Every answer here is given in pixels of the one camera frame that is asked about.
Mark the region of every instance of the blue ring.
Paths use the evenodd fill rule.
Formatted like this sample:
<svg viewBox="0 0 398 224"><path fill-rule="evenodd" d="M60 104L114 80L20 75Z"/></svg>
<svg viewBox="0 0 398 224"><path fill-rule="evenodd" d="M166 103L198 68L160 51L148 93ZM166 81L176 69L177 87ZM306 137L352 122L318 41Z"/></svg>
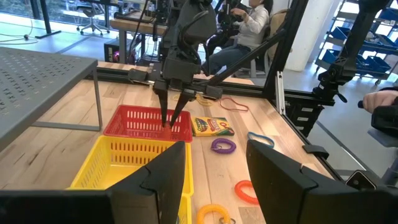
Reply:
<svg viewBox="0 0 398 224"><path fill-rule="evenodd" d="M255 137L259 137L259 138L262 138L262 139L265 139L265 140L271 142L271 144L266 144L266 143L263 143L263 142L262 143L265 144L266 146L270 147L271 149L274 148L275 142L271 138L269 138L267 136L262 136L260 134L256 134L256 133L253 133L253 132L250 131L250 132L248 132L248 139L252 139L252 137L251 137L252 135L255 136Z"/></svg>

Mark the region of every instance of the wooden table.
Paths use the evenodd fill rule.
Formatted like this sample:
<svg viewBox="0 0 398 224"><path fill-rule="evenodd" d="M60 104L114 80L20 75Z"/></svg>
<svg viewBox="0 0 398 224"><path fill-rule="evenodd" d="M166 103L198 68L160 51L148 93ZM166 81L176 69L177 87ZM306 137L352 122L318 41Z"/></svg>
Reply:
<svg viewBox="0 0 398 224"><path fill-rule="evenodd" d="M136 12L131 14L129 17L139 19L141 12ZM151 17L143 16L143 20L151 20ZM127 31L135 32L137 30L138 22L128 21L125 19L111 19L111 26L114 29L119 30L119 58L120 63L126 63L126 41L127 41ZM146 34L153 33L153 24L143 23L141 22L138 28L138 32L141 34L141 55L145 54L145 37ZM166 31L166 26L157 26L157 35L163 35Z"/></svg>
<svg viewBox="0 0 398 224"><path fill-rule="evenodd" d="M99 63L99 66L119 69L135 67L105 62ZM244 80L229 78L228 81ZM157 95L148 86L100 82L99 90L104 124L109 122L120 104L159 107ZM176 105L172 99L176 94L169 92L170 109ZM219 103L206 107L196 101L188 103L184 109L192 116L225 117L236 132L235 136L227 137L237 145L237 150L231 155L216 154L210 150L214 137L193 138L193 223L196 223L197 211L210 203L226 207L237 223L265 223L260 208L243 202L233 190L237 182L249 179L245 158L248 131L269 136L275 141L275 150L329 176L318 159L301 148L303 142L267 100L242 96L232 98L248 105L250 111L231 112L221 108ZM224 103L230 108L236 107L228 101ZM77 84L40 120L95 124L97 117L92 81L83 80ZM0 153L0 187L65 189L100 135L87 131L28 128ZM208 214L206 223L218 224L219 217L216 213Z"/></svg>

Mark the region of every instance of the blue storage bin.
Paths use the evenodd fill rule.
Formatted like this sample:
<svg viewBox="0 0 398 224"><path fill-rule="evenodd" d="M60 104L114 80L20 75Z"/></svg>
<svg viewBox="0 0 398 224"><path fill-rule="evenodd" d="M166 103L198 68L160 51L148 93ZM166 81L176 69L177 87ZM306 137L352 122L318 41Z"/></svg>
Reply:
<svg viewBox="0 0 398 224"><path fill-rule="evenodd" d="M333 63L333 62L335 62L335 60L339 54L340 54L339 50L326 50L322 60L327 63ZM369 64L362 57L362 55L357 55L356 56L356 68L359 70L367 70L367 69L369 69L368 67L369 67Z"/></svg>
<svg viewBox="0 0 398 224"><path fill-rule="evenodd" d="M322 60L327 63L333 63L335 62L339 53L340 51L338 50L326 50Z"/></svg>
<svg viewBox="0 0 398 224"><path fill-rule="evenodd" d="M390 50L392 50L391 54L396 53L395 51L398 50L398 46L396 45L396 43L394 43L390 38L388 38L388 36L386 35L382 35L382 34L376 34L377 37L380 40L380 43L382 44L383 47L388 48Z"/></svg>
<svg viewBox="0 0 398 224"><path fill-rule="evenodd" d="M398 9L385 8L381 11L379 19L385 19L388 21L398 21Z"/></svg>
<svg viewBox="0 0 398 224"><path fill-rule="evenodd" d="M375 72L386 72L391 69L389 64L377 56L369 56L365 61L369 64L371 70Z"/></svg>
<svg viewBox="0 0 398 224"><path fill-rule="evenodd" d="M348 34L351 32L351 29L346 28L346 27L336 27L331 35L339 40L345 40L347 39ZM369 42L369 41L364 41L364 45L361 48L361 50L367 50L367 51L377 51L378 53L382 54L396 54L398 55L398 45L395 44L393 41L391 41L390 38L388 38L385 35L381 34L375 34L375 36L379 39L378 42Z"/></svg>

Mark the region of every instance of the yellow basket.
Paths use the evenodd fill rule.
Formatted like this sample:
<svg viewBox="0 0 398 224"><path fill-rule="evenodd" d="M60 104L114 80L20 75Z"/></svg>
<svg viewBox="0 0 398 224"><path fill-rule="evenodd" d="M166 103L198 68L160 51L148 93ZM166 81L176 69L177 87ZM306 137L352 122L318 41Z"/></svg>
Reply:
<svg viewBox="0 0 398 224"><path fill-rule="evenodd" d="M100 136L73 180L70 189L107 189L138 170L168 147L170 141ZM193 195L191 145L185 143L182 193Z"/></svg>
<svg viewBox="0 0 398 224"><path fill-rule="evenodd" d="M184 194L181 197L178 218L179 224L192 224L191 198Z"/></svg>

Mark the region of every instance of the office chair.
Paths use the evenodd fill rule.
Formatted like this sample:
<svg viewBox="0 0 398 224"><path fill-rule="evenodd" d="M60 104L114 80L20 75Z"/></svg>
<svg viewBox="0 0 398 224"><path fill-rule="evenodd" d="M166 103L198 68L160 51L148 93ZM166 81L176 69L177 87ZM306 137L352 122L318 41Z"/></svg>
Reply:
<svg viewBox="0 0 398 224"><path fill-rule="evenodd" d="M287 11L288 9L282 9L271 16L269 27L264 34L263 42L276 33L276 31L284 22ZM275 44L268 49L267 52L265 52L264 56L260 56L255 60L251 60L250 65L244 66L241 70L249 70L251 78L256 78L257 75L267 75L271 62L274 59L277 46L278 44Z"/></svg>
<svg viewBox="0 0 398 224"><path fill-rule="evenodd" d="M80 24L77 26L76 30L79 31L80 30L80 26L84 26L84 28L82 28L80 30L80 34L83 35L84 32L83 30L85 29L89 29L91 28L93 30L93 32L97 29L100 31L100 35L103 36L101 29L106 30L107 33L109 33L109 29L106 27L103 27L101 25L95 24L94 23L94 16L96 15L101 15L104 14L104 9L102 7L101 4L97 4L97 3L90 3L90 4L84 4L84 5L79 5L76 7L77 10L81 9L83 11L83 13L90 18L90 23L89 24Z"/></svg>

